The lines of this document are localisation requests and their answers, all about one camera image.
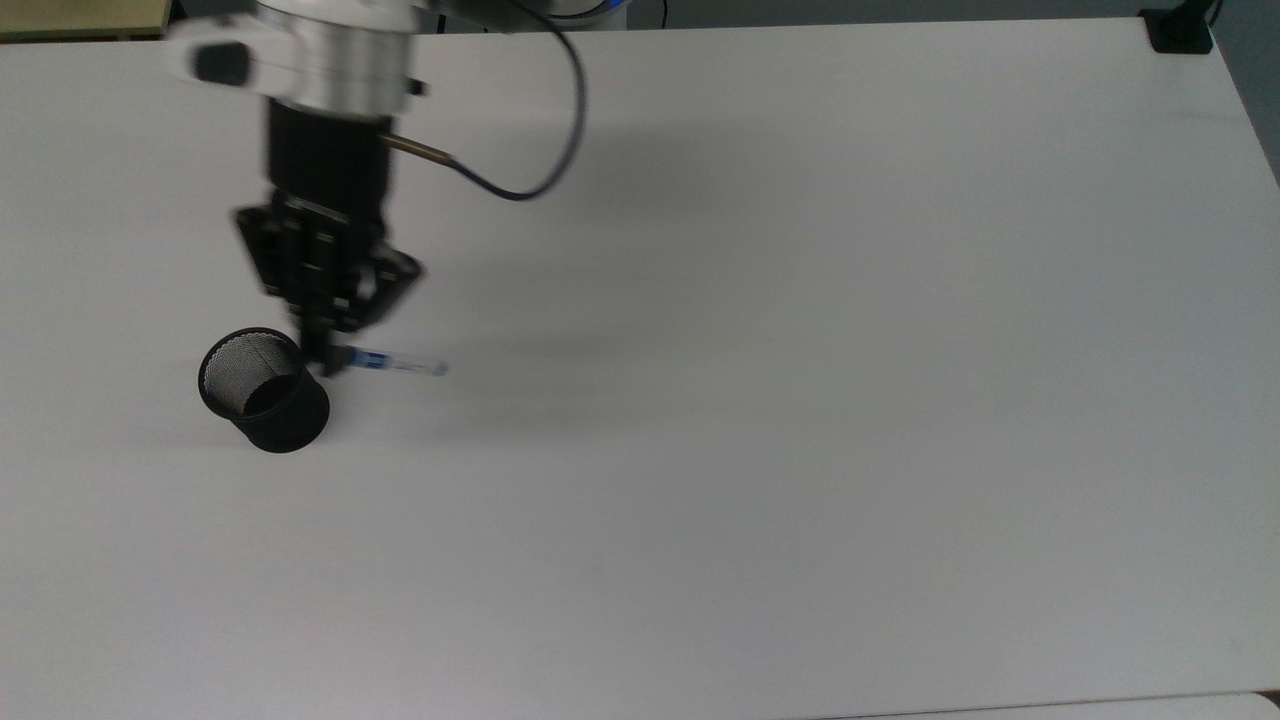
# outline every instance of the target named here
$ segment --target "black cable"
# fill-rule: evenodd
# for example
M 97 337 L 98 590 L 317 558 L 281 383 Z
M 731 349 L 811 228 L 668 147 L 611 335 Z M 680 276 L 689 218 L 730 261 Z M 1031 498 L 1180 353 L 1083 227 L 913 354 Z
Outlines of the black cable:
M 577 50 L 573 49 L 568 37 L 566 37 L 564 33 L 556 27 L 556 23 L 541 13 L 526 8 L 518 0 L 507 0 L 507 3 L 532 18 L 538 24 L 543 26 L 543 28 L 554 35 L 556 40 L 558 40 L 561 46 L 564 47 L 570 64 L 573 65 L 573 127 L 570 129 L 568 141 L 564 143 L 564 151 L 561 152 L 559 159 L 556 160 L 556 165 L 552 167 L 552 172 L 547 174 L 547 178 L 534 186 L 530 191 L 517 192 L 498 187 L 443 150 L 436 150 L 429 145 L 422 145 L 421 142 L 415 142 L 397 135 L 384 135 L 381 136 L 381 140 L 385 145 L 389 145 L 396 150 L 403 150 L 425 160 L 444 165 L 445 168 L 453 168 L 461 173 L 462 177 L 479 184 L 498 197 L 502 197 L 503 200 L 524 201 L 539 197 L 554 187 L 564 174 L 564 170 L 567 170 L 573 163 L 573 156 L 577 154 L 579 146 L 582 145 L 582 132 L 586 129 L 586 70 L 582 69 L 582 59 L 577 56 Z

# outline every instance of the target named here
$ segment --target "mesh cup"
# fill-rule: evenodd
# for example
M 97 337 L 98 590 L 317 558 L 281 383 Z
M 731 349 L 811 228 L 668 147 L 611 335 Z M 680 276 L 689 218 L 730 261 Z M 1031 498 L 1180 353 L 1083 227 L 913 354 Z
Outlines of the mesh cup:
M 268 452 L 305 447 L 329 421 L 329 395 L 298 346 L 270 328 L 218 341 L 200 364 L 200 398 Z

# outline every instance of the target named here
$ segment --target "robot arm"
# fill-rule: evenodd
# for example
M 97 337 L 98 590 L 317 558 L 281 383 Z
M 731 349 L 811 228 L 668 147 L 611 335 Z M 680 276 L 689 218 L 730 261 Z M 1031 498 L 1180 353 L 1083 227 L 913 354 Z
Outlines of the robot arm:
M 408 74 L 417 31 L 408 0 L 260 0 L 256 15 L 188 20 L 168 38 L 170 69 L 179 77 L 266 97 L 273 188 L 265 204 L 236 210 L 234 220 L 262 290 L 285 301 L 303 356 L 325 375 L 349 357 L 335 333 L 381 320 L 424 274 L 390 246 L 383 222 L 393 147 L 458 170 L 502 197 L 529 200 L 558 181 L 581 138 L 581 64 L 538 9 L 522 0 L 422 3 L 498 29 L 541 23 L 567 49 L 579 77 L 579 113 L 564 155 L 534 191 L 503 191 L 447 152 L 394 135 L 396 115 L 424 87 Z

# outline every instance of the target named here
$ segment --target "pen holder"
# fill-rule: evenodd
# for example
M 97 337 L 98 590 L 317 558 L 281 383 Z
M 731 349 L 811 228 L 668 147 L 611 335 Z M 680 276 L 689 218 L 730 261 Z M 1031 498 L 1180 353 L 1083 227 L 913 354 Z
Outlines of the pen holder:
M 200 364 L 200 398 L 268 452 L 293 452 L 329 421 L 329 395 L 307 370 L 298 346 L 269 328 L 218 341 Z

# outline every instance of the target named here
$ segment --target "table surface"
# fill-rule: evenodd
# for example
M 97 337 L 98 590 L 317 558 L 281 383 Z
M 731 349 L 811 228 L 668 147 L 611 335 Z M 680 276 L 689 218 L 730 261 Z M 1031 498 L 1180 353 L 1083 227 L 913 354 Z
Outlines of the table surface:
M 1280 710 L 1257 694 L 1055 705 L 929 714 L 929 720 L 1277 720 Z
M 161 33 L 169 20 L 169 0 L 4 0 L 0 38 Z
M 1140 20 L 580 35 L 581 158 L 398 160 L 433 274 L 306 450 L 209 414 L 287 327 L 261 101 L 0 47 L 8 717 L 768 720 L 1280 687 L 1280 192 Z M 538 36 L 402 122 L 508 184 Z

